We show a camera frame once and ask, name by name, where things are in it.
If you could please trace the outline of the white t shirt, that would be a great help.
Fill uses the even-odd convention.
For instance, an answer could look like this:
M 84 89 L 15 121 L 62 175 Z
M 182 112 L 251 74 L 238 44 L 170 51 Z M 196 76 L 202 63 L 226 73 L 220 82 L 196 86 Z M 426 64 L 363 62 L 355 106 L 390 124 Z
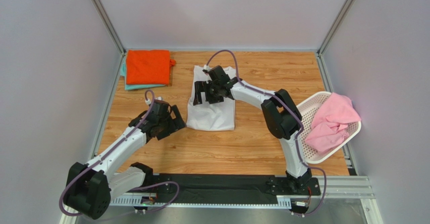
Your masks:
M 232 131 L 235 129 L 235 101 L 225 98 L 223 102 L 209 104 L 202 94 L 203 104 L 193 105 L 195 86 L 187 103 L 188 128 L 200 131 Z

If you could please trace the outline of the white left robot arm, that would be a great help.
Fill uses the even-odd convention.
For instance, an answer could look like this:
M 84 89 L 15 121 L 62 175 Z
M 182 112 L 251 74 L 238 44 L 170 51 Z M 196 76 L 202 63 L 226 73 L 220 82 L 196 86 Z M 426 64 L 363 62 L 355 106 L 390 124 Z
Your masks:
M 100 218 L 112 200 L 129 191 L 154 189 L 153 169 L 136 162 L 122 173 L 119 167 L 151 139 L 161 140 L 186 127 L 176 105 L 159 98 L 133 119 L 122 135 L 87 163 L 76 162 L 68 173 L 59 207 L 68 216 Z

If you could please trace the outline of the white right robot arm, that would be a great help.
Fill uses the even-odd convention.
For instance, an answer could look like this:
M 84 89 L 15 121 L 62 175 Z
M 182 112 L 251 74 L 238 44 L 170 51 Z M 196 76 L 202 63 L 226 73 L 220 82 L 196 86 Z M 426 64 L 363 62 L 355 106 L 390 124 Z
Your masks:
M 302 116 L 289 93 L 285 89 L 260 89 L 238 76 L 231 78 L 221 66 L 204 66 L 202 71 L 208 79 L 195 82 L 193 105 L 221 103 L 228 98 L 260 109 L 269 132 L 279 139 L 282 146 L 286 175 L 291 187 L 303 188 L 312 174 L 304 162 L 302 144 L 299 141 L 299 135 L 304 130 Z

